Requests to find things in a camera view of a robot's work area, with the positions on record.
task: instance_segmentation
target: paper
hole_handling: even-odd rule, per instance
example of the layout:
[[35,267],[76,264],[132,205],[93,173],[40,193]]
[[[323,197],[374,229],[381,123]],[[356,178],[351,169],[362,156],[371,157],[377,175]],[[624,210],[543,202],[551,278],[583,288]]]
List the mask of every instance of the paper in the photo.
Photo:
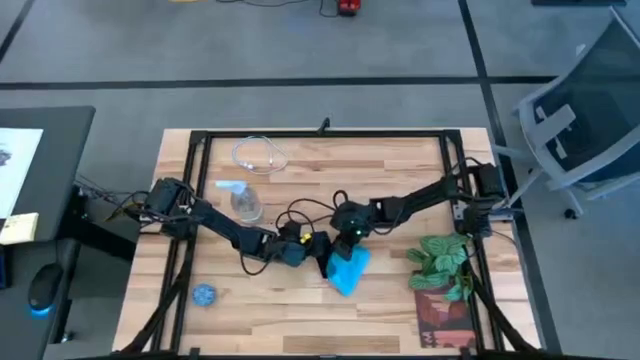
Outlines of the paper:
[[0,128],[0,219],[13,212],[42,132]]
[[38,225],[38,214],[13,215],[4,222],[0,231],[0,245],[33,241]]

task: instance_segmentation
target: plastic bottle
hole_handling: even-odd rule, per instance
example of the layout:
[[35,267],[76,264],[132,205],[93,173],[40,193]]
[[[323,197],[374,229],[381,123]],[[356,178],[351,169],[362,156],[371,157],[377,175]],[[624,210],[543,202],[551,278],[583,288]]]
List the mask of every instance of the plastic bottle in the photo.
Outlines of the plastic bottle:
[[216,181],[216,187],[231,191],[231,207],[242,222],[257,224],[262,220],[262,203],[246,181]]

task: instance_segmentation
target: gray floor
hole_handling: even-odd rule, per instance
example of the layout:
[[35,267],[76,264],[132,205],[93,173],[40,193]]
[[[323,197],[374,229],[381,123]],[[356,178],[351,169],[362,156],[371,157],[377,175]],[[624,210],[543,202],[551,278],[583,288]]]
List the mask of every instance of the gray floor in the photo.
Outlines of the gray floor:
[[[19,2],[0,4],[0,32]],[[0,81],[476,75],[456,1],[371,0],[354,19],[319,17],[317,5],[36,0],[0,64]],[[559,74],[609,16],[603,8],[534,9],[525,0],[469,6],[490,75]],[[626,11],[640,15],[636,10]],[[509,111],[535,87],[493,87],[509,145],[522,143]],[[317,126],[326,116],[335,126],[489,127],[478,85],[0,91],[0,107],[76,104],[97,108],[80,171],[122,190],[149,186],[168,127]],[[640,271],[633,231],[639,198],[640,188],[625,189],[588,204],[575,222],[561,218],[564,206],[542,186],[523,199],[566,353],[636,357],[640,290],[628,274]],[[115,278],[104,280],[114,282],[112,293],[123,281]],[[107,308],[117,308],[113,303]],[[89,312],[83,306],[80,314]],[[100,336],[92,346],[104,353],[112,335]]]

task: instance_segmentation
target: artificial plant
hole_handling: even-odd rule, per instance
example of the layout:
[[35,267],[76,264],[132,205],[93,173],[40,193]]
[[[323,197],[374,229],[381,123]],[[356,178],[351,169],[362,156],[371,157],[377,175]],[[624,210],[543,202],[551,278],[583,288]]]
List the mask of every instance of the artificial plant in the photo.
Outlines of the artificial plant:
[[473,284],[469,276],[462,274],[461,268],[467,260],[463,248],[467,240],[466,236],[456,233],[423,237],[420,240],[422,249],[407,250],[407,258],[421,266],[421,270],[409,278],[409,286],[424,290],[451,285],[445,295],[447,300],[467,300]]

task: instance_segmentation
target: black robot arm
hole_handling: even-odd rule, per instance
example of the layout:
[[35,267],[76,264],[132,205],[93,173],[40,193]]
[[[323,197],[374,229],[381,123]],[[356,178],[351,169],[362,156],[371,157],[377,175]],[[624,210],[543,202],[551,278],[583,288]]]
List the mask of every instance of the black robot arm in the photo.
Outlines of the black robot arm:
[[331,250],[326,232],[311,233],[310,241],[303,241],[301,224],[295,221],[285,223],[278,233],[242,226],[216,210],[208,201],[195,196],[193,190],[179,180],[158,180],[142,206],[142,213],[161,222],[160,231],[165,235],[188,238],[192,225],[201,225],[229,240],[242,257],[265,263],[277,261],[297,267],[308,256],[315,257],[322,275],[326,277],[326,262]]
[[331,218],[331,226],[340,231],[333,244],[334,251],[350,259],[353,246],[371,232],[386,235],[416,212],[450,200],[467,204],[460,231],[486,234],[487,229],[490,231],[489,212],[504,199],[500,174],[492,164],[478,164],[467,169],[475,183],[475,194],[461,190],[458,185],[461,175],[451,173],[404,197],[371,199],[366,205],[350,201],[342,192],[345,201],[337,206]]

